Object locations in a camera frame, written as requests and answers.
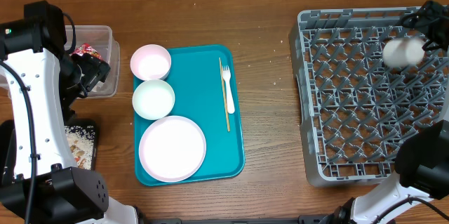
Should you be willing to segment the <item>large white plate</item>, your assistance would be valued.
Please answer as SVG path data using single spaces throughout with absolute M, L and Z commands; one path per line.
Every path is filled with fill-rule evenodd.
M 176 183 L 194 175 L 206 157 L 206 137 L 191 119 L 168 116 L 143 133 L 138 157 L 152 178 Z

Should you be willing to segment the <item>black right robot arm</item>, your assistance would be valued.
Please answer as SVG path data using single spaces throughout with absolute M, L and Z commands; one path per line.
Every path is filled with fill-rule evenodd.
M 448 50 L 448 7 L 426 1 L 404 15 L 400 26 L 425 35 L 420 39 L 393 39 L 383 49 L 388 67 L 418 64 L 427 51 Z M 321 219 L 322 223 L 393 223 L 395 217 L 421 203 L 443 218 L 448 215 L 431 204 L 448 196 L 448 104 L 438 121 L 408 139 L 396 155 L 395 170 L 368 194 L 351 198 Z

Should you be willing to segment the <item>white plastic fork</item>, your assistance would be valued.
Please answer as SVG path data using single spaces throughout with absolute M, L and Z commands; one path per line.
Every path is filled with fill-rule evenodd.
M 234 106 L 234 99 L 232 96 L 232 90 L 230 85 L 230 79 L 231 79 L 231 71 L 230 68 L 226 65 L 223 68 L 223 79 L 225 82 L 225 88 L 226 88 L 226 98 L 227 98 L 227 111 L 229 114 L 233 114 L 235 112 L 235 106 Z

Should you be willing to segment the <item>pink bowl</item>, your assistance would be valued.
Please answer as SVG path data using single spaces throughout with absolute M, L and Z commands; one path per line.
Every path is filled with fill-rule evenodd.
M 164 80 L 170 73 L 171 55 L 160 45 L 148 44 L 134 52 L 130 59 L 131 72 L 140 80 Z

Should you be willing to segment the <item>red snack wrapper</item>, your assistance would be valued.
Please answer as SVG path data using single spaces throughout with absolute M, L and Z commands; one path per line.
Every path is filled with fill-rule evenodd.
M 74 50 L 74 54 L 82 56 L 83 54 L 88 53 L 89 55 L 96 57 L 98 59 L 102 59 L 102 56 L 96 51 L 91 45 L 84 43 L 80 47 Z

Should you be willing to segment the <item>white paper cup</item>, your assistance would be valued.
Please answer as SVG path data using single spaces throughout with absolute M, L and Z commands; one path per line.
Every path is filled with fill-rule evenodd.
M 424 58 L 424 41 L 419 38 L 396 38 L 383 48 L 382 59 L 387 67 L 416 65 Z

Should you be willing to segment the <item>green-white bowl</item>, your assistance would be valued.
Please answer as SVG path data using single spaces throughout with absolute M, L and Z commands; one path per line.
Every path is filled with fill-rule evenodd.
M 159 79 L 144 81 L 133 92 L 133 109 L 143 119 L 161 119 L 170 114 L 174 104 L 173 88 Z

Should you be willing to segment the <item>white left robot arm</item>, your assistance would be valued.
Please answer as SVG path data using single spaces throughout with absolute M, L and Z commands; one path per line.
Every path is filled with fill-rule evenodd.
M 26 4 L 1 25 L 1 69 L 13 106 L 2 136 L 1 203 L 26 223 L 145 223 L 134 206 L 109 196 L 104 178 L 81 169 L 65 124 L 71 104 L 104 81 L 110 67 L 66 49 L 69 16 L 46 1 Z

